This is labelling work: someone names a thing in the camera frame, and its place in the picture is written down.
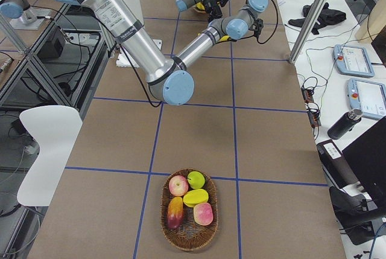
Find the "yellow banana bottom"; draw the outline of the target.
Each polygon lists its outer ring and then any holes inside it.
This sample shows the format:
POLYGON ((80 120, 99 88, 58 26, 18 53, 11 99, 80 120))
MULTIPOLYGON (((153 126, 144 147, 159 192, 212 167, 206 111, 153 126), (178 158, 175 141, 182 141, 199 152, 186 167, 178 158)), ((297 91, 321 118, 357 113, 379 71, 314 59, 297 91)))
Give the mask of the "yellow banana bottom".
POLYGON ((230 36, 228 35, 225 35, 223 36, 219 41, 218 43, 221 43, 221 42, 234 42, 235 40, 232 39, 230 36))

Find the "yellow banana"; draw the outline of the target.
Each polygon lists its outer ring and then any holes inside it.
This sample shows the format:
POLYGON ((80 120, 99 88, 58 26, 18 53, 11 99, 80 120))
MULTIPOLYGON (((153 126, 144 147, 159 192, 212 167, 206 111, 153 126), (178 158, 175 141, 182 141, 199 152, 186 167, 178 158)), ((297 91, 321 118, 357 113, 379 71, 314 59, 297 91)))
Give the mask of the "yellow banana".
POLYGON ((198 10, 205 11, 204 5, 201 2, 197 3, 195 6, 198 10))
POLYGON ((221 43, 221 42, 234 42, 235 40, 232 39, 230 36, 228 35, 225 35, 223 36, 219 41, 218 43, 221 43))

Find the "grey square plate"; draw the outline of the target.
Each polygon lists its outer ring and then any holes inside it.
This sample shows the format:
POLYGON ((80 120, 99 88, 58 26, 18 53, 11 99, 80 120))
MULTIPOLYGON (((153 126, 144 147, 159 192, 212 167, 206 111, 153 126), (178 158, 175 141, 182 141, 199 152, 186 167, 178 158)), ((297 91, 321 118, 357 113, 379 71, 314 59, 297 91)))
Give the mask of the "grey square plate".
POLYGON ((201 2, 194 5, 194 10, 199 13, 206 13, 205 7, 201 2))

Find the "wicker basket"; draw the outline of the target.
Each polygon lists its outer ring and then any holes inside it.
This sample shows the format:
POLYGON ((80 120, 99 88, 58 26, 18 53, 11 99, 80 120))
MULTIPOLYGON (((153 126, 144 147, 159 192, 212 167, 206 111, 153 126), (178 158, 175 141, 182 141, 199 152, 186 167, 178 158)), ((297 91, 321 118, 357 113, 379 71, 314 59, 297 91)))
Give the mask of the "wicker basket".
POLYGON ((214 219, 210 225, 201 226, 194 221, 194 211, 193 208, 183 204, 183 221, 178 229, 169 229, 167 227, 167 210, 168 205, 171 199, 176 196, 173 196, 169 192, 168 183, 169 180, 176 175, 184 176, 187 179, 187 175, 191 171, 198 171, 194 168, 186 168, 175 173, 171 174, 162 190, 162 203, 161 203, 161 215, 160 223, 162 226, 163 233, 168 241, 176 248, 183 251, 196 251, 205 247, 215 236, 218 228, 218 206, 217 206, 217 191, 215 184, 206 173, 199 171, 205 177, 205 184, 202 189, 206 190, 209 194, 209 203, 212 207, 214 219))

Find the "black cloth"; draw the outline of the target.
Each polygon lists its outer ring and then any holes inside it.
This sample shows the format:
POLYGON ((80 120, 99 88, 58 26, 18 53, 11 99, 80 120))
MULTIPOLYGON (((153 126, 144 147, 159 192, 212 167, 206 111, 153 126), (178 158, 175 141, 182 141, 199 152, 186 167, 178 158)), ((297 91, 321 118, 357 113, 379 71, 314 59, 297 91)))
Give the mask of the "black cloth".
MULTIPOLYGON (((302 15, 303 18, 301 19, 290 19, 288 21, 289 25, 302 28, 303 24, 305 23, 305 19, 307 18, 309 12, 311 10, 311 5, 304 5, 302 8, 302 15)), ((329 8, 329 3, 326 2, 317 18, 317 21, 315 22, 311 33, 313 35, 319 34, 319 29, 322 29, 324 27, 330 26, 330 25, 336 25, 346 20, 346 13, 340 10, 335 10, 329 8)))

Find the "teach pendant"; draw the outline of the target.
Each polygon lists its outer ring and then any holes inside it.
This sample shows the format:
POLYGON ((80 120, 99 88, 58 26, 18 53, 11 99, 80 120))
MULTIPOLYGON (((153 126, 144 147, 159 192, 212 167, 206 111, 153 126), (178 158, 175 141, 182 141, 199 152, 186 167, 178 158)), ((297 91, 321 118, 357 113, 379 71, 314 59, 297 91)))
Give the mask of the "teach pendant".
POLYGON ((371 78, 375 76, 367 50, 361 46, 335 45, 333 58, 342 75, 371 78))
POLYGON ((360 109, 363 116, 374 120, 385 117, 385 85, 351 78, 347 82, 347 96, 352 109, 360 109))

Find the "black bottle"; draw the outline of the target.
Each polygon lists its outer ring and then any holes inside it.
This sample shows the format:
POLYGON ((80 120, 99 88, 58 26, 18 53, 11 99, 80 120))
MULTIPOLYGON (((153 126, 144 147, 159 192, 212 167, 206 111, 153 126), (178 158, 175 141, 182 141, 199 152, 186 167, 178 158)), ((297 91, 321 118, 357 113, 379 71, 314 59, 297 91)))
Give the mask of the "black bottle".
POLYGON ((353 127, 361 121, 362 110, 358 108, 351 109, 343 114, 333 126, 331 126, 327 135, 331 139, 340 139, 344 134, 351 131, 353 127))

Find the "teach pendant near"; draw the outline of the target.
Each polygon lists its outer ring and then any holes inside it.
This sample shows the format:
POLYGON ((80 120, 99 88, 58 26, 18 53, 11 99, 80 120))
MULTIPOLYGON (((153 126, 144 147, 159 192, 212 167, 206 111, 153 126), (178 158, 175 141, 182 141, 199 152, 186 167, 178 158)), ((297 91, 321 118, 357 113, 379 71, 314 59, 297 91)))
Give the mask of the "teach pendant near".
POLYGON ((347 82, 347 96, 352 109, 360 109, 363 116, 374 120, 385 117, 385 85, 351 78, 347 82))

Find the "pink apple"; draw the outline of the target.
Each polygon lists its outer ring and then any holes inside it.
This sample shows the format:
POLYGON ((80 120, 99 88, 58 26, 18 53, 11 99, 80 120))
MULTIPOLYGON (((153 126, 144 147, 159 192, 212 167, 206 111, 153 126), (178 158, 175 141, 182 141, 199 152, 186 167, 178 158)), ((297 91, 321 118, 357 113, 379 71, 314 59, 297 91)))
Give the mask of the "pink apple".
POLYGON ((194 221, 201 226, 210 225, 214 219, 212 207, 209 203, 199 203, 193 208, 194 221))
POLYGON ((184 176, 176 175, 169 180, 168 188, 173 196, 182 197, 188 192, 189 184, 184 176))

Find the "black box device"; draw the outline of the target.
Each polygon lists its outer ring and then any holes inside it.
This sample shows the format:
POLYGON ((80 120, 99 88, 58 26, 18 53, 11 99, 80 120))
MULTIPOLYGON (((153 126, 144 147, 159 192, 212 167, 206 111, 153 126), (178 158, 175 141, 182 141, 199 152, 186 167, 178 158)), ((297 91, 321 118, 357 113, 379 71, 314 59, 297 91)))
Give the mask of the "black box device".
POLYGON ((329 139, 317 144, 318 155, 328 176, 338 188, 359 182, 341 150, 329 139))

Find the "white chair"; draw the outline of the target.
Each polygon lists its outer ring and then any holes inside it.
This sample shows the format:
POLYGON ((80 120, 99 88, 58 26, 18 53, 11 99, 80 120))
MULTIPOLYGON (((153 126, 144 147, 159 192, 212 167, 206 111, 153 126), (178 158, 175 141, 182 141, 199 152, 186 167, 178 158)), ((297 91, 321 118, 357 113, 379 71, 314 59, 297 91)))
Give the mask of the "white chair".
POLYGON ((23 111, 24 128, 39 145, 39 154, 17 192, 23 206, 49 206, 82 127, 78 110, 48 105, 23 111))

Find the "pink apple lower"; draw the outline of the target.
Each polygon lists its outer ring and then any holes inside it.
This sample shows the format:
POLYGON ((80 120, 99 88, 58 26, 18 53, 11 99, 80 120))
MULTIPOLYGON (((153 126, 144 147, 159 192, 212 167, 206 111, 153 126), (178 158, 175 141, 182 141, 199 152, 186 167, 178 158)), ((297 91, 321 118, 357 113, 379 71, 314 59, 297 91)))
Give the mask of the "pink apple lower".
POLYGON ((209 203, 199 203, 193 208, 194 221, 201 226, 210 225, 214 219, 212 207, 209 203))

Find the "red yellow mango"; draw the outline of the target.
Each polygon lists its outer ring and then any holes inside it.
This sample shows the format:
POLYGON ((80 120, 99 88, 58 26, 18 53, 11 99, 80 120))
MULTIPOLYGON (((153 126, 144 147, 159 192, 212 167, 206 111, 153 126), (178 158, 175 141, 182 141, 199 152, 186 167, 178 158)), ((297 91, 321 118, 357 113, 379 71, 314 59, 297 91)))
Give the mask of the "red yellow mango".
POLYGON ((167 227, 169 229, 178 229, 183 221, 183 199, 174 197, 171 199, 167 210, 167 227))

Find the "black monitor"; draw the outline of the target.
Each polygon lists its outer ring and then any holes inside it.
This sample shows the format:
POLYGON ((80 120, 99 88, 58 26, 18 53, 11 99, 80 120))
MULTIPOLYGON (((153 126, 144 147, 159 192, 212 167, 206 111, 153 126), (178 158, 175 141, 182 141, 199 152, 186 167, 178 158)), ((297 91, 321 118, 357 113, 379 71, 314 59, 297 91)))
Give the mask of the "black monitor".
POLYGON ((349 144, 343 155, 373 200, 385 198, 385 118, 349 144))

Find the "aluminium frame post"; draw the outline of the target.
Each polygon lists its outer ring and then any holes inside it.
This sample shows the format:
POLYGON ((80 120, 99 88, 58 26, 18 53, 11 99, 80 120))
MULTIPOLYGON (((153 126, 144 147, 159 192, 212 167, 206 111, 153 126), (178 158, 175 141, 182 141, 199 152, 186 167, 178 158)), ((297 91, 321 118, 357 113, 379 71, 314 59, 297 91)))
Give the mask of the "aluminium frame post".
POLYGON ((305 42, 312 31, 313 26, 315 25, 315 22, 317 21, 317 18, 320 15, 320 12, 325 4, 326 0, 314 0, 314 2, 311 5, 310 11, 305 19, 305 22, 303 24, 303 27, 300 30, 300 33, 294 43, 294 46, 291 50, 291 54, 289 55, 289 63, 295 64, 300 51, 302 50, 303 46, 305 45, 305 42))

